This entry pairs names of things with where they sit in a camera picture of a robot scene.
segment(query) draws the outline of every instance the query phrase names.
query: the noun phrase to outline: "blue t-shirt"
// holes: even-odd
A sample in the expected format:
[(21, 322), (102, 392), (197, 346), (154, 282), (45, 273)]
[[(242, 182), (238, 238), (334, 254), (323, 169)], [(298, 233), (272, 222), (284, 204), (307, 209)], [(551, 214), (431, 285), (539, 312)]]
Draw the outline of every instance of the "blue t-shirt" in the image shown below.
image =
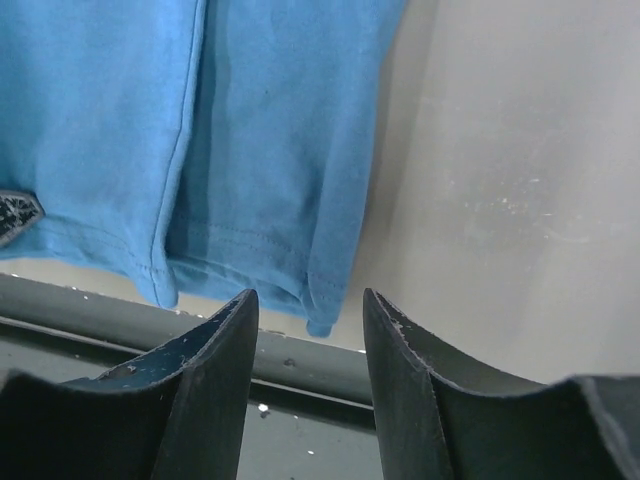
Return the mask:
[(328, 335), (403, 5), (5, 1), (0, 189), (46, 217), (0, 258), (122, 273), (164, 307), (255, 288)]
[(191, 135), (204, 0), (2, 0), (0, 190), (45, 218), (0, 258), (52, 257), (177, 289), (165, 239)]

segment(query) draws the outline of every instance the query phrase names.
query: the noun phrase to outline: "stitched seam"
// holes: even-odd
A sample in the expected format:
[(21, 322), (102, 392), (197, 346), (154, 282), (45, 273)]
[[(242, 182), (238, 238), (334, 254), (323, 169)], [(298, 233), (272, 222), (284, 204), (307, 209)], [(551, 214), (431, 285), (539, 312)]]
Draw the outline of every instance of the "stitched seam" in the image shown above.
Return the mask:
[[(79, 229), (81, 229), (81, 230), (85, 230), (85, 231), (91, 230), (92, 232), (95, 232), (96, 234), (98, 234), (98, 235), (100, 235), (100, 236), (107, 236), (107, 237), (111, 237), (111, 238), (112, 238), (112, 239), (114, 239), (114, 240), (117, 240), (117, 241), (118, 241), (120, 244), (122, 244), (125, 248), (128, 248), (128, 247), (129, 247), (129, 243), (128, 243), (126, 240), (124, 240), (124, 239), (123, 239), (123, 238), (121, 238), (121, 237), (118, 237), (117, 235), (114, 235), (114, 234), (113, 234), (113, 233), (111, 233), (111, 232), (107, 232), (106, 230), (103, 230), (103, 229), (101, 229), (101, 228), (92, 227), (92, 226), (90, 226), (90, 225), (85, 225), (85, 224), (76, 223), (76, 222), (69, 222), (68, 220), (65, 220), (65, 219), (64, 219), (64, 218), (62, 218), (62, 217), (55, 217), (55, 216), (52, 216), (52, 217), (45, 217), (45, 218), (46, 218), (46, 219), (48, 219), (48, 220), (53, 220), (53, 221), (55, 221), (55, 222), (63, 222), (63, 223), (66, 223), (66, 224), (68, 224), (68, 225), (71, 225), (73, 228), (79, 228)], [(55, 230), (49, 230), (49, 229), (47, 229), (46, 227), (43, 227), (43, 226), (42, 226), (42, 224), (40, 224), (40, 223), (38, 223), (38, 224), (34, 225), (33, 229), (34, 229), (34, 230), (43, 230), (43, 231), (48, 231), (48, 232), (58, 233), (58, 232), (56, 232)]]
[(208, 223), (204, 220), (197, 220), (194, 218), (189, 218), (186, 215), (179, 213), (179, 212), (174, 212), (174, 217), (178, 217), (180, 220), (184, 220), (185, 222), (187, 222), (189, 225), (191, 224), (198, 224), (200, 226), (204, 226), (207, 228), (215, 228), (217, 230), (226, 230), (228, 232), (233, 232), (233, 233), (239, 233), (242, 235), (253, 235), (254, 237), (257, 237), (261, 240), (264, 240), (267, 243), (270, 243), (276, 247), (282, 248), (283, 250), (286, 250), (289, 253), (293, 253), (294, 255), (299, 256), (300, 258), (302, 258), (303, 260), (308, 260), (309, 259), (309, 255), (305, 255), (304, 253), (302, 253), (299, 250), (296, 250), (288, 245), (285, 245), (281, 242), (275, 241), (272, 238), (268, 237), (267, 235), (263, 234), (263, 233), (258, 233), (258, 232), (251, 232), (251, 231), (247, 231), (247, 230), (239, 230), (237, 228), (232, 228), (232, 227), (227, 227), (225, 225), (217, 225), (214, 223)]
[[(223, 237), (212, 238), (212, 236), (209, 235), (209, 232), (206, 232), (206, 231), (203, 232), (203, 231), (195, 230), (194, 229), (195, 227), (197, 227), (197, 226), (196, 225), (190, 225), (189, 229), (192, 231), (192, 233), (194, 235), (196, 235), (198, 237), (207, 238), (209, 240), (207, 243), (210, 246), (215, 246), (214, 243), (216, 241), (221, 241), (221, 242), (224, 242), (224, 243), (228, 243), (230, 245), (235, 245), (235, 246), (238, 246), (238, 247), (243, 247), (243, 248), (247, 248), (249, 250), (253, 250), (256, 253), (259, 253), (259, 254), (263, 255), (264, 257), (266, 257), (266, 258), (270, 258), (270, 259), (275, 260), (277, 262), (283, 261), (283, 263), (295, 267), (295, 264), (293, 263), (293, 260), (288, 258), (288, 257), (286, 257), (286, 256), (284, 258), (277, 258), (277, 257), (269, 254), (266, 250), (261, 249), (259, 247), (256, 247), (255, 245), (252, 245), (252, 244), (249, 244), (249, 243), (244, 243), (244, 242), (239, 242), (238, 240), (234, 240), (234, 239), (223, 238)], [(346, 285), (339, 285), (339, 284), (337, 284), (335, 282), (332, 282), (331, 280), (329, 280), (329, 279), (327, 279), (327, 278), (325, 278), (325, 277), (323, 277), (321, 275), (318, 275), (317, 273), (305, 272), (302, 269), (299, 269), (298, 273), (304, 273), (305, 275), (307, 275), (309, 277), (313, 277), (313, 278), (315, 278), (315, 279), (317, 279), (317, 280), (329, 285), (330, 287), (333, 287), (336, 290), (342, 290), (342, 289), (346, 288)]]
[[(54, 235), (58, 235), (58, 236), (61, 236), (61, 237), (71, 238), (71, 239), (73, 239), (73, 240), (87, 241), (87, 242), (90, 242), (90, 243), (100, 243), (100, 244), (102, 244), (102, 245), (104, 245), (104, 246), (106, 246), (106, 247), (113, 248), (114, 250), (118, 250), (118, 251), (121, 251), (121, 252), (126, 253), (126, 254), (127, 254), (127, 255), (129, 255), (129, 257), (131, 257), (131, 259), (133, 260), (132, 264), (133, 264), (134, 266), (136, 266), (136, 267), (140, 268), (140, 269), (143, 269), (143, 270), (146, 270), (146, 271), (149, 271), (149, 272), (155, 272), (155, 273), (164, 273), (164, 274), (166, 274), (166, 273), (167, 273), (167, 270), (162, 270), (162, 269), (154, 268), (154, 267), (152, 267), (152, 266), (148, 266), (147, 264), (140, 263), (140, 257), (138, 257), (137, 255), (135, 255), (131, 250), (129, 250), (129, 249), (127, 249), (127, 248), (124, 248), (124, 247), (119, 247), (119, 246), (113, 245), (113, 244), (111, 244), (111, 243), (105, 242), (104, 240), (99, 240), (99, 239), (97, 239), (97, 238), (87, 238), (87, 237), (83, 237), (83, 236), (81, 236), (81, 235), (71, 235), (71, 234), (66, 233), (66, 232), (58, 232), (58, 231), (56, 231), (56, 230), (51, 230), (51, 229), (48, 229), (48, 228), (43, 228), (43, 227), (41, 227), (41, 226), (36, 226), (36, 227), (34, 228), (34, 230), (36, 230), (36, 229), (37, 229), (37, 230), (41, 230), (41, 231), (43, 231), (43, 232), (52, 233), (52, 234), (54, 234)], [(53, 252), (53, 251), (51, 251), (51, 252), (52, 252), (52, 253), (55, 253), (56, 255), (63, 256), (63, 257), (64, 257), (64, 256), (68, 256), (68, 254), (64, 254), (64, 253), (61, 253), (61, 252)]]
[[(186, 261), (189, 261), (189, 262), (200, 262), (200, 260), (198, 260), (196, 258), (193, 258), (193, 257), (190, 257), (189, 255), (178, 255), (176, 257), (173, 257), (173, 259), (174, 260), (175, 259), (186, 260)], [(216, 269), (216, 264), (212, 264), (210, 262), (203, 262), (203, 263), (205, 264), (205, 267), (206, 267), (207, 270), (215, 270)], [(196, 266), (190, 265), (188, 263), (180, 264), (180, 268), (185, 269), (185, 270), (191, 270), (191, 271), (196, 272), (196, 273), (202, 273), (202, 267), (196, 267)], [(294, 294), (292, 292), (289, 292), (286, 288), (282, 288), (282, 290), (287, 291), (291, 296), (300, 297), (299, 294)]]
[[(153, 252), (155, 250), (155, 247), (157, 245), (158, 242), (158, 229), (160, 227), (160, 212), (162, 211), (163, 207), (166, 204), (166, 192), (167, 192), (167, 184), (169, 182), (169, 171), (171, 170), (171, 167), (173, 166), (173, 164), (176, 162), (176, 153), (178, 151), (178, 145), (180, 144), (180, 140), (182, 140), (183, 137), (183, 133), (184, 133), (184, 121), (185, 121), (185, 109), (186, 109), (186, 100), (187, 100), (187, 92), (189, 90), (189, 86), (191, 85), (190, 79), (191, 76), (193, 74), (193, 63), (197, 63), (194, 62), (193, 59), (193, 52), (195, 50), (195, 43), (196, 43), (196, 23), (197, 23), (197, 19), (198, 19), (198, 12), (200, 11), (202, 5), (202, 0), (198, 0), (196, 2), (196, 5), (194, 6), (194, 11), (193, 11), (193, 21), (191, 23), (191, 32), (192, 32), (192, 38), (191, 38), (191, 46), (189, 48), (189, 65), (187, 67), (187, 73), (186, 73), (186, 77), (185, 77), (185, 86), (184, 86), (184, 90), (182, 92), (182, 109), (180, 110), (180, 129), (178, 130), (178, 134), (176, 135), (176, 141), (175, 144), (173, 146), (173, 151), (171, 152), (171, 157), (169, 159), (169, 164), (167, 165), (166, 171), (165, 171), (165, 175), (164, 175), (164, 186), (162, 188), (162, 198), (160, 201), (160, 205), (158, 207), (157, 213), (156, 213), (156, 225), (155, 228), (153, 229), (153, 239), (151, 240), (151, 250), (149, 252), (149, 265), (151, 265), (151, 268), (155, 269), (155, 265), (153, 262)], [(155, 297), (155, 301), (156, 303), (160, 303), (159, 299), (158, 299), (158, 287), (157, 287), (157, 282), (156, 282), (156, 277), (154, 275), (154, 271), (155, 270), (151, 270), (151, 285), (153, 286), (153, 295)]]
[[(248, 245), (240, 245), (240, 244), (235, 244), (235, 246), (237, 246), (237, 247), (245, 247), (245, 246), (247, 246), (247, 247), (248, 247)], [(195, 259), (195, 258), (193, 258), (193, 257), (190, 257), (189, 255), (180, 255), (180, 256), (178, 256), (178, 257), (174, 257), (174, 258), (183, 258), (183, 259), (185, 259), (185, 260), (192, 261), (192, 262), (199, 262), (199, 261), (201, 261), (201, 260)], [(207, 266), (207, 268), (212, 269), (212, 270), (214, 270), (214, 269), (215, 269), (214, 264), (211, 264), (210, 262), (204, 262), (204, 263), (205, 263), (205, 265)], [(194, 267), (193, 265), (189, 265), (189, 264), (182, 264), (182, 265), (180, 266), (180, 268), (184, 268), (184, 269), (186, 269), (186, 270), (192, 270), (192, 271), (197, 272), (197, 273), (202, 273), (202, 270), (201, 270), (201, 268), (200, 268), (200, 267)], [(322, 295), (321, 293), (320, 293), (320, 294), (318, 294), (317, 296), (318, 296), (318, 297), (320, 297), (322, 300), (327, 300), (327, 301), (329, 301), (329, 302), (334, 302), (334, 301), (335, 301), (335, 299), (334, 299), (334, 298), (327, 297), (326, 295)]]

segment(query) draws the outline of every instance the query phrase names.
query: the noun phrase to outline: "hanging shirt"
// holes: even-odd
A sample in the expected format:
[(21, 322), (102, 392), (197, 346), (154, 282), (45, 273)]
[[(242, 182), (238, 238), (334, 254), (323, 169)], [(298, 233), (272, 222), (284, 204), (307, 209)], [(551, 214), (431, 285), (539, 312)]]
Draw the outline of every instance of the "hanging shirt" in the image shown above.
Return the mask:
[(165, 239), (190, 138), (204, 0), (3, 0), (0, 190), (45, 216), (0, 258), (51, 257), (177, 300)]
[(331, 331), (363, 220), (378, 74), (404, 0), (210, 3), (169, 232), (182, 291)]
[(0, 190), (45, 216), (0, 258), (121, 273), (163, 307), (254, 288), (328, 335), (403, 5), (6, 0)]

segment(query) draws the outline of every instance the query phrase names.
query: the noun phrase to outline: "blue fabric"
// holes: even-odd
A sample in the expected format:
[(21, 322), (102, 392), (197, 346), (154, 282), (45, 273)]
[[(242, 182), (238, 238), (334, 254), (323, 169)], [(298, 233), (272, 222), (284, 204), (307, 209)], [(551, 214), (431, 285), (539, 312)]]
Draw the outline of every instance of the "blue fabric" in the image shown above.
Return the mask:
[(46, 218), (0, 258), (121, 273), (164, 307), (255, 288), (328, 335), (403, 5), (4, 0), (0, 189)]
[(364, 215), (378, 73), (404, 0), (211, 2), (194, 137), (168, 238), (181, 291), (327, 336)]
[(46, 218), (0, 258), (110, 270), (153, 303), (175, 305), (164, 243), (191, 133), (203, 7), (2, 0), (0, 189), (34, 192)]

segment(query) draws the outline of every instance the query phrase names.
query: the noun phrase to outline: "black patch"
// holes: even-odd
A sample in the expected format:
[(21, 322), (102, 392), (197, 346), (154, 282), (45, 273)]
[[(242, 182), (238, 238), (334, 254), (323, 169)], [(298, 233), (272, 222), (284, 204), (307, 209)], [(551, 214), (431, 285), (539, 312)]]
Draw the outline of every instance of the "black patch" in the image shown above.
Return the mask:
[(44, 216), (44, 210), (33, 195), (0, 190), (0, 247)]

